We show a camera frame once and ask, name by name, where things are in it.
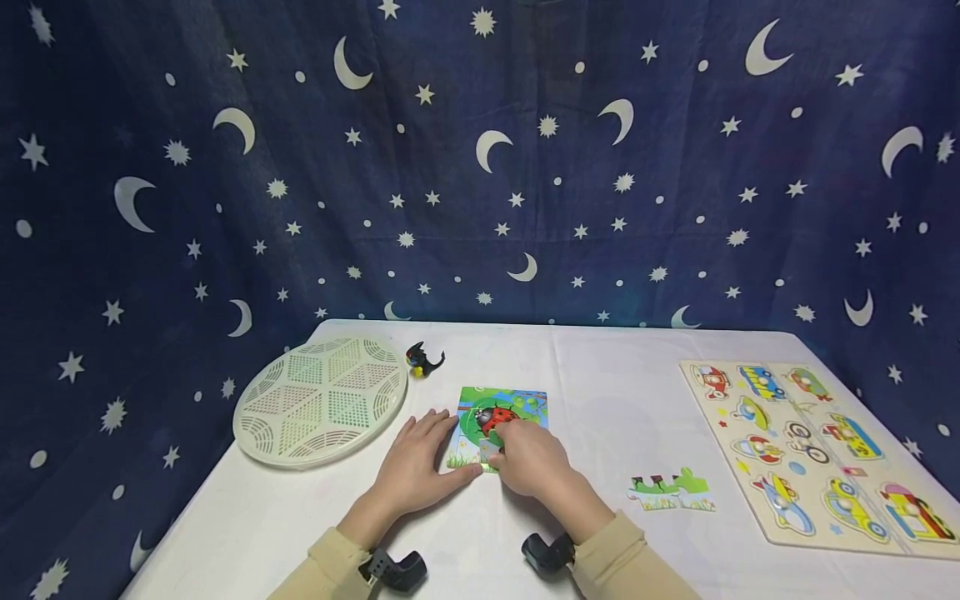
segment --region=wooden board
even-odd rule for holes
[[[681,368],[770,542],[960,561],[924,484],[845,414],[829,379],[782,363]]]

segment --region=round white tray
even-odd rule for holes
[[[233,412],[240,449],[279,468],[311,468],[379,434],[403,403],[406,366],[378,340],[294,348],[257,374]]]

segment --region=beige sleeve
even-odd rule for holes
[[[369,552],[330,527],[268,600],[366,600],[372,586],[357,567],[369,559]]]
[[[623,511],[576,547],[573,580],[588,600],[699,600],[684,579],[657,556]]]

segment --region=white tablecloth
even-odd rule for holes
[[[232,445],[125,597],[266,597],[370,485],[404,419],[429,408],[456,410],[463,386],[546,391],[550,429],[573,466],[646,530],[704,598],[945,598],[960,588],[960,563],[776,546],[763,537],[678,361],[802,362],[826,374],[792,335],[327,321],[310,341],[351,334],[389,339],[399,351],[424,340],[430,358],[444,350],[446,363],[429,379],[411,381],[394,423],[339,463],[307,472],[270,470]],[[877,432],[891,460],[922,471],[918,476],[935,490],[927,501],[941,517],[960,523],[960,504],[838,380],[828,376],[825,383],[857,407],[852,416]],[[669,475],[680,467],[707,478],[717,513],[644,513],[628,500],[632,476]],[[430,575],[419,598],[578,597],[568,577],[547,584],[523,561],[520,544],[533,532],[547,540],[559,533],[542,509],[505,495],[496,475],[483,475],[442,507],[404,523],[388,542],[397,560],[411,550],[426,560]],[[636,597],[644,597],[642,589]]]

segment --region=red ladybug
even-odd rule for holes
[[[520,415],[514,411],[509,408],[500,408],[499,406],[485,408],[477,411],[476,414],[477,424],[480,425],[480,431],[483,432],[485,438],[490,436],[490,432],[493,431],[493,428],[499,423],[506,423],[519,418]]]

